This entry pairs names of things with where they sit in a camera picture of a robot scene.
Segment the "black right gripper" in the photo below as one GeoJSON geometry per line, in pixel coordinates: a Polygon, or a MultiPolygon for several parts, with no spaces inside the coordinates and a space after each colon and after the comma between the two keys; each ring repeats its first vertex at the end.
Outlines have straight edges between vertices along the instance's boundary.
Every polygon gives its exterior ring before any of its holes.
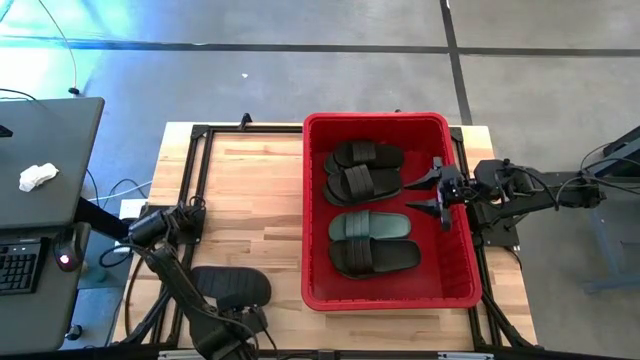
{"type": "Polygon", "coordinates": [[[423,212],[440,223],[445,232],[452,227],[452,216],[449,207],[463,204],[466,201],[466,179],[455,165],[443,166],[441,157],[434,157],[429,171],[404,186],[406,190],[431,190],[437,185],[438,199],[407,202],[406,206],[423,212]]]}

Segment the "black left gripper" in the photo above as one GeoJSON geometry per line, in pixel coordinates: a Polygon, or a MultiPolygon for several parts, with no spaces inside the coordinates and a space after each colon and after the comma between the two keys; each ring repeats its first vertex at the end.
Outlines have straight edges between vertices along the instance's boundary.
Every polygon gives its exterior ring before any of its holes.
{"type": "Polygon", "coordinates": [[[192,320],[192,343],[206,360],[224,360],[246,346],[255,333],[268,328],[266,315],[261,307],[241,297],[219,299],[219,311],[226,317],[239,318],[247,311],[247,325],[218,316],[197,317],[192,320]]]}

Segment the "black rubber slide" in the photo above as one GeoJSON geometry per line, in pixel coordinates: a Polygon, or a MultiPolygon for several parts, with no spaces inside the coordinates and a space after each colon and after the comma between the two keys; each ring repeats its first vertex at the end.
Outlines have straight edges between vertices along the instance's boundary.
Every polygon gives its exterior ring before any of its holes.
{"type": "Polygon", "coordinates": [[[352,279],[365,279],[415,268],[422,261],[416,242],[409,239],[355,238],[329,246],[334,268],[352,279]]]}
{"type": "Polygon", "coordinates": [[[370,169],[399,169],[403,164],[404,152],[401,148],[370,140],[359,140],[338,144],[325,159],[324,169],[332,174],[358,165],[366,165],[370,169]]]}
{"type": "Polygon", "coordinates": [[[191,270],[191,279],[202,295],[216,300],[218,307],[223,297],[241,297],[256,307],[265,306],[271,300],[268,277],[254,268],[198,266],[191,270]]]}
{"type": "Polygon", "coordinates": [[[394,197],[402,188],[402,177],[398,170],[370,169],[367,165],[357,165],[330,174],[323,194],[333,205],[355,206],[394,197]]]}

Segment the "green rubber slide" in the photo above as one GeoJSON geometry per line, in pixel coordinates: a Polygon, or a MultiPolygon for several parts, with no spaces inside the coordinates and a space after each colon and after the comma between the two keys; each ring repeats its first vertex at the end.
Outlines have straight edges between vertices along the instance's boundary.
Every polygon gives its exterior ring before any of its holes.
{"type": "Polygon", "coordinates": [[[398,213],[362,210],[336,216],[329,224],[328,234],[332,241],[359,238],[399,239],[411,232],[411,223],[406,215],[398,213]]]}

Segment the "red plastic bin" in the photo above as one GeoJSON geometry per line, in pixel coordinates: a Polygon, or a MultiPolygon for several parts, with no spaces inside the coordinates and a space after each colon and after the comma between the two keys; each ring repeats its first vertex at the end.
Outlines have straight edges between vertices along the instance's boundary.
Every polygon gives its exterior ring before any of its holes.
{"type": "Polygon", "coordinates": [[[437,113],[315,113],[303,124],[303,230],[301,295],[315,311],[469,308],[481,297],[481,283],[471,231],[463,206],[452,208],[450,231],[427,214],[407,207],[426,197],[423,191],[401,193],[372,204],[372,210],[405,214],[422,259],[415,268],[371,279],[350,280],[329,258],[330,221],[338,207],[323,196],[328,176],[321,166],[339,142],[364,138],[396,145],[407,156],[405,180],[426,173],[435,156],[455,161],[446,120],[437,113]]]}

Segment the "white box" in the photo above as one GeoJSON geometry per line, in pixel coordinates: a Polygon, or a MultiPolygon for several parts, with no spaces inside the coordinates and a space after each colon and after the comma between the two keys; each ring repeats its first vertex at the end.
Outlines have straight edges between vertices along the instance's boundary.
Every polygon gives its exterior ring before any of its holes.
{"type": "Polygon", "coordinates": [[[121,201],[118,217],[121,220],[137,219],[146,205],[146,199],[124,199],[121,201]]]}

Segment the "black computer mouse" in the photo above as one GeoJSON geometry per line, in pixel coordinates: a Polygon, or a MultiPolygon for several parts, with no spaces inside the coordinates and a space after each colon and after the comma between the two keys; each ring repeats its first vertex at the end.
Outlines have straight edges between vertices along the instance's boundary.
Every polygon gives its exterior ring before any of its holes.
{"type": "Polygon", "coordinates": [[[79,269],[85,257],[83,242],[89,238],[91,226],[86,222],[74,223],[64,228],[53,240],[53,256],[63,272],[79,269]]]}

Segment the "black keyboard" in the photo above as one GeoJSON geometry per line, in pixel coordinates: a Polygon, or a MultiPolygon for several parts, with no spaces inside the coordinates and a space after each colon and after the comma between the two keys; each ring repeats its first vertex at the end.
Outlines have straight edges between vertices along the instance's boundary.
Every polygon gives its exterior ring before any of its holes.
{"type": "Polygon", "coordinates": [[[44,238],[0,240],[0,296],[36,291],[46,249],[44,238]]]}

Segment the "white crumpled cloth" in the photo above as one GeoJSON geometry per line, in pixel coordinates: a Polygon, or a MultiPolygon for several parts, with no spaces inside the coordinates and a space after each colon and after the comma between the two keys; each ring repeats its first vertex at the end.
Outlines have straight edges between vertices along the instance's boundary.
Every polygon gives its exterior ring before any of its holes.
{"type": "Polygon", "coordinates": [[[59,169],[51,163],[32,165],[20,173],[19,190],[31,192],[33,189],[55,178],[58,172],[59,169]]]}

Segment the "grey desk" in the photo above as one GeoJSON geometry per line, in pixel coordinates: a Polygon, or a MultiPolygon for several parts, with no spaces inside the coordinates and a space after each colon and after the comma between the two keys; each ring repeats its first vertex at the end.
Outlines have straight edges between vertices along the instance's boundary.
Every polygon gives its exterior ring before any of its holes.
{"type": "Polygon", "coordinates": [[[0,240],[47,241],[36,291],[0,296],[0,356],[57,350],[71,323],[80,273],[61,271],[53,240],[71,225],[104,101],[99,97],[0,103],[0,240]],[[20,173],[51,163],[57,176],[31,192],[20,173]]]}

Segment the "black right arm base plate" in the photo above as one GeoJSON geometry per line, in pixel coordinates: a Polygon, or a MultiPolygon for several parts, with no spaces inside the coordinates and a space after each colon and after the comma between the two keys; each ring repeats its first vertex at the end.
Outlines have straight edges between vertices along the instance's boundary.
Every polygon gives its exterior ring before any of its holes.
{"type": "Polygon", "coordinates": [[[467,216],[475,246],[514,247],[519,246],[516,229],[521,216],[501,218],[492,215],[478,205],[468,207],[467,216]]]}

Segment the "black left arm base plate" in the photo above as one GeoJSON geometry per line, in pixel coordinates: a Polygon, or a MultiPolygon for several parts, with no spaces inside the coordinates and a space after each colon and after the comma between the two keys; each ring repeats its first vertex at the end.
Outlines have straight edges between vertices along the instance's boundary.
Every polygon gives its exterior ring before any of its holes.
{"type": "Polygon", "coordinates": [[[149,247],[160,241],[198,244],[201,240],[206,208],[179,203],[174,206],[148,206],[129,226],[131,243],[149,247]]]}

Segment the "grey desk frame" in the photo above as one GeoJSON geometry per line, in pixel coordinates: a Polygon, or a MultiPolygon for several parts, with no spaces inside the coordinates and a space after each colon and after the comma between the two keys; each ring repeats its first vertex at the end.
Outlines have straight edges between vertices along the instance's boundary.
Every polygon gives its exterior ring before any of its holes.
{"type": "Polygon", "coordinates": [[[607,274],[585,283],[584,290],[640,288],[640,126],[589,152],[580,168],[609,196],[589,212],[607,274]]]}

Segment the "black aluminium table frame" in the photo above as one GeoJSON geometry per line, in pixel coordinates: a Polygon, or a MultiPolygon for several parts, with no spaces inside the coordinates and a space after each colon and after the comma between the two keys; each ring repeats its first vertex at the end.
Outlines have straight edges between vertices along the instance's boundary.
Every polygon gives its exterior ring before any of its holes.
{"type": "Polygon", "coordinates": [[[465,309],[397,309],[317,312],[301,294],[303,137],[293,123],[166,125],[149,201],[173,205],[193,193],[206,168],[207,215],[194,265],[231,265],[263,271],[272,285],[264,355],[318,350],[347,357],[357,351],[469,351],[465,309]]]}

